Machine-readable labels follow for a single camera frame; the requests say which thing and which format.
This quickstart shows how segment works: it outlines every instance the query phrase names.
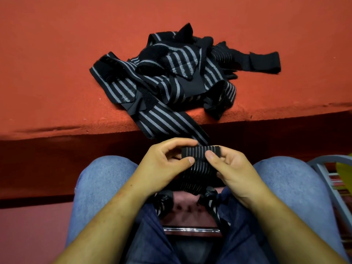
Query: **left hand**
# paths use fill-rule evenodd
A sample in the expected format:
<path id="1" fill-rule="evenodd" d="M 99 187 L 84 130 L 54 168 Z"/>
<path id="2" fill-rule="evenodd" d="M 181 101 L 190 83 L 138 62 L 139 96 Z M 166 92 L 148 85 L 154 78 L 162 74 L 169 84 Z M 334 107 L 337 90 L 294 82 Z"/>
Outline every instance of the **left hand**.
<path id="1" fill-rule="evenodd" d="M 193 139 L 173 138 L 152 145 L 127 183 L 133 183 L 146 196 L 155 194 L 194 164 L 193 157 L 175 159 L 181 158 L 177 149 L 197 144 Z"/>

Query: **forearm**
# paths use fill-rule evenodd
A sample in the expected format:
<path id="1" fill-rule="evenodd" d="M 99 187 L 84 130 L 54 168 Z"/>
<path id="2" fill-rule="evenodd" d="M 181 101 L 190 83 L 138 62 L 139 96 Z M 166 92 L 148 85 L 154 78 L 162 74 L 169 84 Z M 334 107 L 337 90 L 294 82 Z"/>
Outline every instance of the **forearm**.
<path id="1" fill-rule="evenodd" d="M 118 263 L 134 219 L 147 196 L 128 181 L 55 261 Z"/>
<path id="2" fill-rule="evenodd" d="M 274 194 L 252 211 L 280 263 L 346 263 Z"/>

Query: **yellow object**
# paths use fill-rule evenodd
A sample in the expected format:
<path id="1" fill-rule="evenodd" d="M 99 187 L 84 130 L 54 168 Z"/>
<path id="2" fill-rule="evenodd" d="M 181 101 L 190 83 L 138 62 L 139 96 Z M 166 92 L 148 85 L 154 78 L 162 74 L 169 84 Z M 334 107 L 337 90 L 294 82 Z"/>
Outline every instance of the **yellow object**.
<path id="1" fill-rule="evenodd" d="M 336 163 L 336 172 L 340 175 L 346 188 L 352 193 L 352 166 Z"/>

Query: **jeans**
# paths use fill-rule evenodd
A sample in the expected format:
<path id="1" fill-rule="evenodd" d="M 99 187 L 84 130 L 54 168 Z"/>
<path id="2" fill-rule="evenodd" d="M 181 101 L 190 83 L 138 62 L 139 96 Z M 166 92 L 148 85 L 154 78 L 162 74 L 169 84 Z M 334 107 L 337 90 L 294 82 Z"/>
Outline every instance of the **jeans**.
<path id="1" fill-rule="evenodd" d="M 66 246 L 70 244 L 130 178 L 137 164 L 118 156 L 94 160 L 78 178 Z M 271 191 L 290 207 L 346 261 L 328 191 L 318 174 L 305 162 L 272 157 L 254 164 Z M 220 217 L 231 227 L 217 263 L 277 263 L 253 214 L 226 187 L 218 196 Z M 140 224 L 125 263 L 180 264 L 152 204 L 144 204 L 136 221 Z"/>

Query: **fingernail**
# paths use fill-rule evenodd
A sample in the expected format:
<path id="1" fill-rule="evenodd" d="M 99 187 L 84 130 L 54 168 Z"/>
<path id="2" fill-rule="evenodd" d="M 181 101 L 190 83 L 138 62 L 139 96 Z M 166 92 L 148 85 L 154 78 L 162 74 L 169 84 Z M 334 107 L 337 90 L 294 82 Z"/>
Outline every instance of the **fingernail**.
<path id="1" fill-rule="evenodd" d="M 191 165 L 193 165 L 195 160 L 194 160 L 193 157 L 189 157 L 189 158 L 188 158 L 188 161 L 191 163 Z"/>
<path id="2" fill-rule="evenodd" d="M 215 154 L 213 153 L 213 151 L 208 150 L 205 152 L 205 157 L 208 159 L 212 159 L 214 157 L 214 155 Z"/>

